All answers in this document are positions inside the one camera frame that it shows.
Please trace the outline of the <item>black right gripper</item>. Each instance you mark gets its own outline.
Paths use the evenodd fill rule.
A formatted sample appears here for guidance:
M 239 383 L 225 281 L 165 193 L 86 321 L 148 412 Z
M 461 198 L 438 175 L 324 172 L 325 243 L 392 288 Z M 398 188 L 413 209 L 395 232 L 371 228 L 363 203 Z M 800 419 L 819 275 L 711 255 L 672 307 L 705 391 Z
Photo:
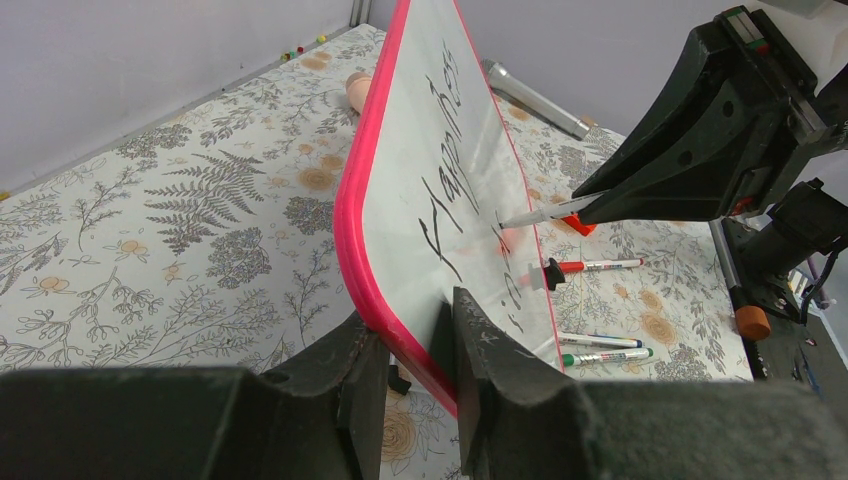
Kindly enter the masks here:
M 730 8 L 694 28 L 618 150 L 573 193 L 587 224 L 709 221 L 777 202 L 847 147 L 847 8 Z

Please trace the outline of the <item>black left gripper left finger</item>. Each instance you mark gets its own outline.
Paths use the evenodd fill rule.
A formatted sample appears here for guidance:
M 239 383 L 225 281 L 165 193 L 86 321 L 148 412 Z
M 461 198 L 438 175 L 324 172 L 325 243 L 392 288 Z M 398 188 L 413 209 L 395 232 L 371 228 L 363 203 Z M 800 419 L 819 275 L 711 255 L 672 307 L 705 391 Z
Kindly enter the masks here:
M 389 353 L 357 315 L 263 374 L 24 370 L 1 378 L 5 479 L 375 479 Z

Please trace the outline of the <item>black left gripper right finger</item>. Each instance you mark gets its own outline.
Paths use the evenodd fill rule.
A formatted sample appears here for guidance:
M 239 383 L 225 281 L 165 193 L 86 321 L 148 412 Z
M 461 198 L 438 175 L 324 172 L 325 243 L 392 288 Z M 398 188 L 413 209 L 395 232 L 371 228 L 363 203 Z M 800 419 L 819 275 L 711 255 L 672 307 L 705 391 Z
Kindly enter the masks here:
M 580 382 L 453 292 L 472 479 L 843 479 L 847 432 L 793 382 Z

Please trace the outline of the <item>black whiteboard marker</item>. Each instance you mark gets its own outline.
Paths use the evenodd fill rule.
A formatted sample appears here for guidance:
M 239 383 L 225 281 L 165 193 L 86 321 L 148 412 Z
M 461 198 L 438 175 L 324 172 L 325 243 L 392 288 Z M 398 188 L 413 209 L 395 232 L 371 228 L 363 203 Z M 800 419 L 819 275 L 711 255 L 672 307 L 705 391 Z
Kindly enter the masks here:
M 512 229 L 538 224 L 551 219 L 564 218 L 578 213 L 581 209 L 592 204 L 604 194 L 605 191 L 602 191 L 600 193 L 582 196 L 553 205 L 547 205 L 543 208 L 515 216 L 509 220 L 500 221 L 499 226 L 502 229 Z

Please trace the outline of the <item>pink framed whiteboard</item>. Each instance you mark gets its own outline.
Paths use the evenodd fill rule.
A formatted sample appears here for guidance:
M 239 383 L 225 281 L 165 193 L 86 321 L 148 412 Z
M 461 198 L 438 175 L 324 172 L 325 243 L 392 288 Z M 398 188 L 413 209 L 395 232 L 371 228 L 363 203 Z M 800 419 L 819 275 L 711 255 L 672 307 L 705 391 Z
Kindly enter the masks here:
M 528 350 L 555 333 L 503 115 L 454 1 L 395 7 L 335 201 L 340 271 L 365 324 L 450 412 L 453 291 Z

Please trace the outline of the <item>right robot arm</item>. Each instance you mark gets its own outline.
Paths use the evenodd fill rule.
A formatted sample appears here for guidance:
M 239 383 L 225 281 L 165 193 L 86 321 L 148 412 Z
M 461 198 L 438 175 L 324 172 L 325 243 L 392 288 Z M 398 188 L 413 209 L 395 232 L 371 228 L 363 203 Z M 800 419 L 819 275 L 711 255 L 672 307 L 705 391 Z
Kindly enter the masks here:
M 730 8 L 694 28 L 668 81 L 611 157 L 576 188 L 588 224 L 711 221 L 767 213 L 771 223 L 738 248 L 747 289 L 813 253 L 847 245 L 847 208 L 813 158 L 847 146 L 847 74 L 821 85 L 762 10 Z

